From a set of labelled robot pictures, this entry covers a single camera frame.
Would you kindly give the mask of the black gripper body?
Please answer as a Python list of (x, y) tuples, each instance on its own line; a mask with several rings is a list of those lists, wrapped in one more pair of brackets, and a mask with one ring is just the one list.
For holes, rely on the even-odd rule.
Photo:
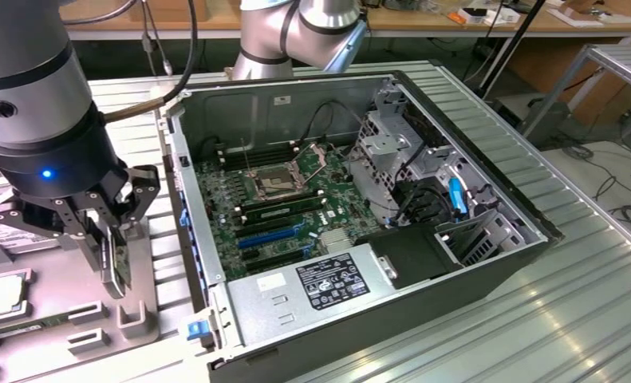
[(35, 143), (0, 143), (0, 172), (17, 191), (34, 198), (64, 198), (97, 186), (113, 196), (128, 182), (126, 168), (94, 107), (58, 136)]

